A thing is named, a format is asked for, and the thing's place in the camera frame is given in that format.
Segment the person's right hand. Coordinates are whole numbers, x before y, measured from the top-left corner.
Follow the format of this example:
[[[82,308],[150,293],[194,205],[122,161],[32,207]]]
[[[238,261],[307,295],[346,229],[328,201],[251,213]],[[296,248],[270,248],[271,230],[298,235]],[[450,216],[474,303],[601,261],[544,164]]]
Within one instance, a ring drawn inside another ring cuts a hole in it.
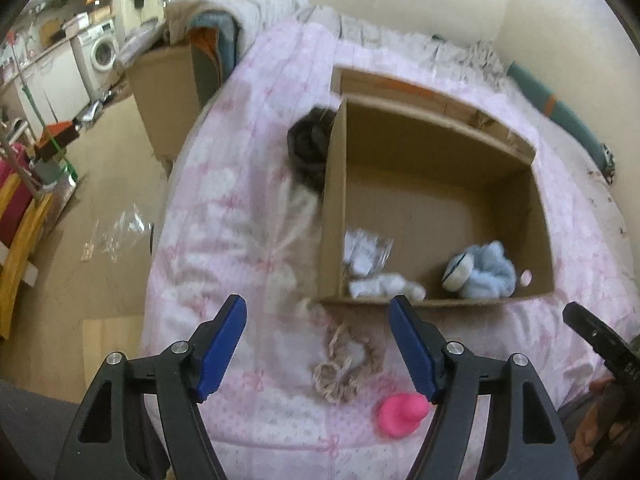
[[[639,402],[613,376],[592,382],[589,393],[592,401],[570,442],[578,467],[596,457],[598,446],[622,448],[639,420]]]

